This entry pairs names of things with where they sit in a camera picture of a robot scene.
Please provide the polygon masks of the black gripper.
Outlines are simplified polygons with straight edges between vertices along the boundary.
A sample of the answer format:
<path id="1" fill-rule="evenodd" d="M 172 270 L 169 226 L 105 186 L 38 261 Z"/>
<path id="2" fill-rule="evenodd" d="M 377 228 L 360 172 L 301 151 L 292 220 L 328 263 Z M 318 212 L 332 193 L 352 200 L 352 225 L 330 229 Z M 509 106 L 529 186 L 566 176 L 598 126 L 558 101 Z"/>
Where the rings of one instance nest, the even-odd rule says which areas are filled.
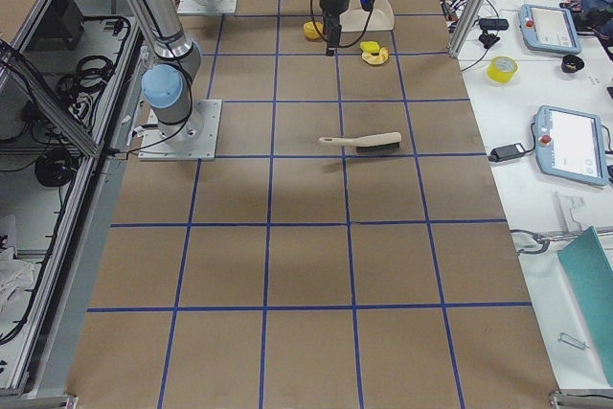
<path id="1" fill-rule="evenodd" d="M 339 45 L 341 40 L 342 25 L 340 16 L 349 8 L 350 0 L 319 0 L 322 10 L 324 34 L 328 43 L 326 56 L 334 57 L 336 48 L 331 45 Z"/>

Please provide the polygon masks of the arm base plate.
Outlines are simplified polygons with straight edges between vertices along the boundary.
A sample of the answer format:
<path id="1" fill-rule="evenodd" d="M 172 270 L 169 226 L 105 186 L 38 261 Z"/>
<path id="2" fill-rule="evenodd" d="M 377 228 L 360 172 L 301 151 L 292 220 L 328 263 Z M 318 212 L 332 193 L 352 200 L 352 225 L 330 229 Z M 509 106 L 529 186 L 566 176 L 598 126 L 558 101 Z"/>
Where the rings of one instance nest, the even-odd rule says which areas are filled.
<path id="1" fill-rule="evenodd" d="M 181 16 L 211 16 L 235 14 L 238 0 L 179 0 L 177 12 Z"/>
<path id="2" fill-rule="evenodd" d="M 143 161 L 214 161 L 222 112 L 222 100 L 201 100 L 193 104 L 193 112 L 185 125 L 174 130 L 158 126 L 154 111 L 148 113 L 148 123 L 155 125 L 144 133 L 144 148 L 138 150 Z"/>

